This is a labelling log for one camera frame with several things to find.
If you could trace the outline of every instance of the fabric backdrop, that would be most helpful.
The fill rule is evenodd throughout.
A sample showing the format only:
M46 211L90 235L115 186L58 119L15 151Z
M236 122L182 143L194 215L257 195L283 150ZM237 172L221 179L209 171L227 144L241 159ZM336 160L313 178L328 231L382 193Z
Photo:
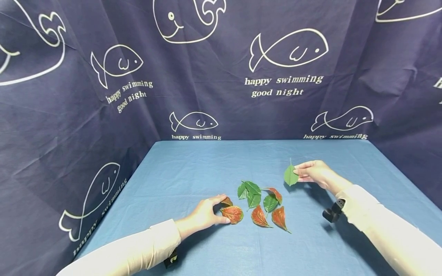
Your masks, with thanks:
M160 140L368 139L442 208L441 16L440 0L1 1L0 275L66 266Z

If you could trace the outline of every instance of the black wrist strap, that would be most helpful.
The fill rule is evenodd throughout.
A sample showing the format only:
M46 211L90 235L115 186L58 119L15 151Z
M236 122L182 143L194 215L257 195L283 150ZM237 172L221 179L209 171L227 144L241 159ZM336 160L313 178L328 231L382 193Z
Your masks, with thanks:
M175 250L173 250L172 254L169 256L169 258L167 258L166 260L163 261L164 266L166 268L169 268L171 265L173 265L174 263L176 263L178 260L178 254L176 252L176 248Z
M322 216L328 220L330 223L335 223L338 221L339 216L342 213L342 208L344 208L345 200L338 199L331 208L327 208L322 212Z

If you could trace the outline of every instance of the blue table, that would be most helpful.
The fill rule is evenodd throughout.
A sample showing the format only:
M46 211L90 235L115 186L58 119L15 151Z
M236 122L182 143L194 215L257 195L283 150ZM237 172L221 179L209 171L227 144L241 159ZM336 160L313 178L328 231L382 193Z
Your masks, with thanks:
M137 275L395 275L345 216L335 224L322 217L334 202L329 193L316 184L284 184L290 158L294 165L324 160L442 245L442 211L366 140L162 141L146 155L79 257L184 217L201 199L226 193L244 210L239 224L196 233L178 247L173 268L160 264ZM293 234L252 222L247 200L236 195L241 180L279 190ZM268 221L273 225L270 215Z

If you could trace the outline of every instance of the red leaf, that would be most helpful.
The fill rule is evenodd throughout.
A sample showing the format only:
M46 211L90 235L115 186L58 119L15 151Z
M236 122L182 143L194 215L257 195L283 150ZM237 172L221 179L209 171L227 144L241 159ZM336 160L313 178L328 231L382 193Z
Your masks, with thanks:
M232 203L232 201L230 200L229 197L226 197L223 201L221 201L221 203L224 203L227 206L233 206L233 203Z
M226 218L229 218L231 224L237 224L244 217L243 210L241 210L241 208L239 208L238 206L230 206L221 209L221 214Z
M279 227L281 227L282 229L284 229L285 231L287 231L291 234L291 232L286 227L286 213L284 212L284 206L282 206L281 208L275 209L272 212L272 221L276 225L278 225Z
M273 228L267 223L266 217L264 215L264 212L261 208L261 205L258 205L253 212L251 213L251 219L253 220L253 223L262 227L268 227Z
M279 204L282 204L282 195L275 188L265 188L264 190L274 193L276 200L279 202Z

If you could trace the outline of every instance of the sleeve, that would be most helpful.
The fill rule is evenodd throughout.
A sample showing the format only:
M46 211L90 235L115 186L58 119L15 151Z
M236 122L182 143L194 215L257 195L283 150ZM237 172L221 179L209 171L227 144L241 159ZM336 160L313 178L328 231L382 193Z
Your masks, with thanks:
M399 275L440 275L442 248L419 229L358 185L344 189L336 198L345 200L342 211L348 222L368 237Z
M57 276L130 276L164 261L180 243L175 222L168 220L92 251Z

